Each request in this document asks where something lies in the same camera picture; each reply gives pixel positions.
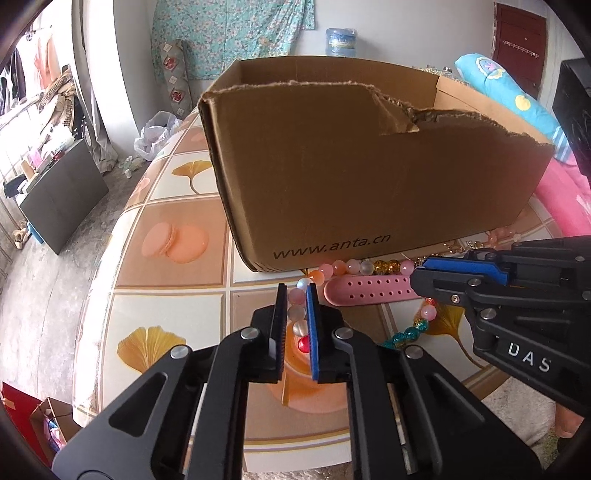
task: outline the cardboard box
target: cardboard box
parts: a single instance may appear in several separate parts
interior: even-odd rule
[[[232,235],[254,271],[508,225],[554,152],[475,90],[370,60],[236,61],[199,112]]]
[[[48,441],[43,432],[44,412],[47,410],[51,410],[50,418],[53,419],[60,428],[61,434],[67,442],[69,442],[72,437],[82,429],[82,427],[78,425],[72,417],[72,405],[56,400],[55,398],[46,398],[35,410],[33,410],[33,413],[31,413],[31,425],[35,431],[37,440],[39,440],[41,449],[51,465],[56,453],[49,447]]]

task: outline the blue water bottle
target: blue water bottle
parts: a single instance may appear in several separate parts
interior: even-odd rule
[[[355,57],[357,30],[354,28],[327,28],[326,55],[328,57]]]

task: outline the white bead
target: white bead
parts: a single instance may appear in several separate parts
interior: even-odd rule
[[[301,305],[292,305],[289,310],[287,310],[287,318],[292,322],[299,322],[306,318],[306,309]]]
[[[371,275],[374,273],[374,264],[369,260],[361,262],[361,265],[359,266],[359,273],[362,275]]]
[[[308,335],[308,322],[305,320],[295,322],[291,328],[295,336],[305,337]]]
[[[308,277],[301,278],[297,281],[297,287],[301,288],[302,290],[307,290],[308,285],[310,285],[312,281]]]

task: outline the teal bead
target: teal bead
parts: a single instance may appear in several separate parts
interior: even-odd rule
[[[394,345],[398,344],[398,343],[403,343],[405,342],[407,339],[406,335],[404,335],[402,332],[397,332],[394,334],[394,336],[392,337],[392,342],[394,343]]]
[[[390,348],[392,350],[396,350],[396,346],[394,345],[394,342],[392,340],[386,340],[385,342],[382,342],[382,346]]]
[[[429,328],[429,322],[426,321],[425,319],[420,319],[419,321],[417,321],[415,323],[415,327],[417,328],[417,330],[419,332],[426,332],[427,329]]]
[[[421,332],[416,327],[408,327],[404,331],[404,338],[407,342],[413,342],[418,339]]]

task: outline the black speaker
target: black speaker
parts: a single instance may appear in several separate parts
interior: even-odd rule
[[[552,108],[579,170],[591,179],[591,66],[587,60],[562,62]]]

